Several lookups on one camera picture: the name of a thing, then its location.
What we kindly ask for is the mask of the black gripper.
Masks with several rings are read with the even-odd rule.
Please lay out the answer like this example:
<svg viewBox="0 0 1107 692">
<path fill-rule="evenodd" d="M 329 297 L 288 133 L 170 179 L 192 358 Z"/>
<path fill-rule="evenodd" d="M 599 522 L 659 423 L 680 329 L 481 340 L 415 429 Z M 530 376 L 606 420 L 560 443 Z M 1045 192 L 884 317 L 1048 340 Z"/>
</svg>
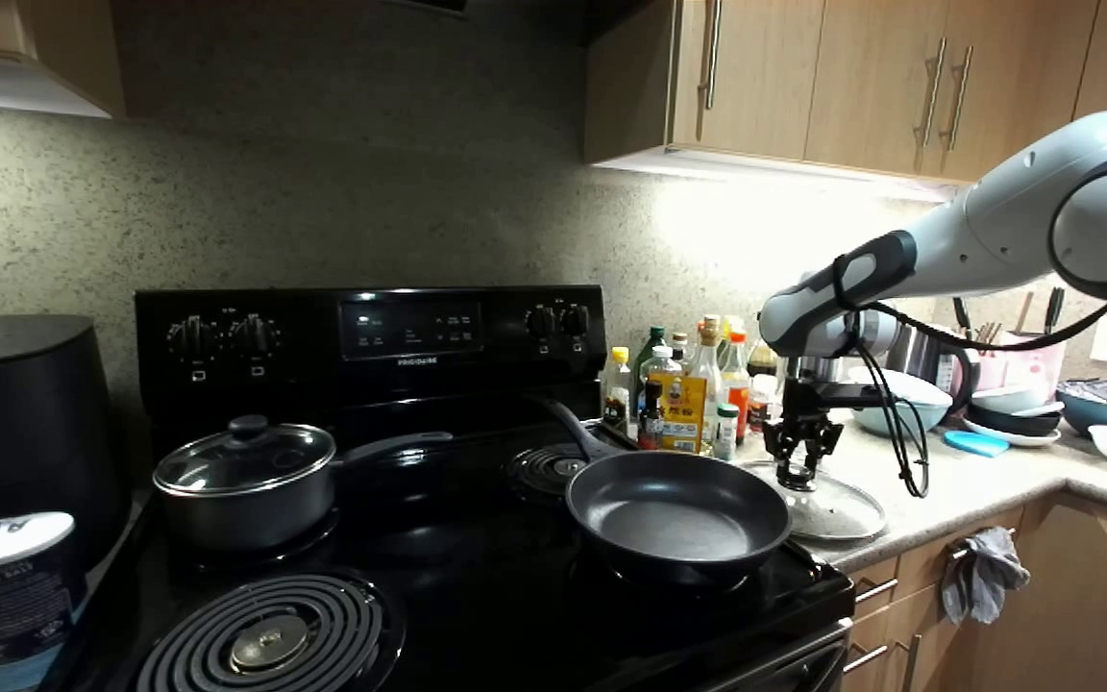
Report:
<svg viewBox="0 0 1107 692">
<path fill-rule="evenodd" d="M 779 376 L 779 411 L 766 423 L 766 450 L 775 458 L 775 484 L 803 490 L 820 464 L 835 453 L 840 429 L 829 420 L 835 409 L 881 409 L 875 384 L 838 384 L 820 366 L 793 358 Z"/>
</svg>

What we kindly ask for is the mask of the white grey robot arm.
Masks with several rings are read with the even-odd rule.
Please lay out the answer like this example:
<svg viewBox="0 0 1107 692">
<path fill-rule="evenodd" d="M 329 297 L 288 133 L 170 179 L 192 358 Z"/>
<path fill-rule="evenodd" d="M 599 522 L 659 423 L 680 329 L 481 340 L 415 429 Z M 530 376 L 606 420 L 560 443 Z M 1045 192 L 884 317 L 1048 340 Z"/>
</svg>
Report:
<svg viewBox="0 0 1107 692">
<path fill-rule="evenodd" d="M 959 297 L 1055 274 L 1107 299 L 1107 112 L 1023 145 L 944 209 L 838 254 L 759 306 L 779 358 L 859 345 L 888 297 Z"/>
</svg>

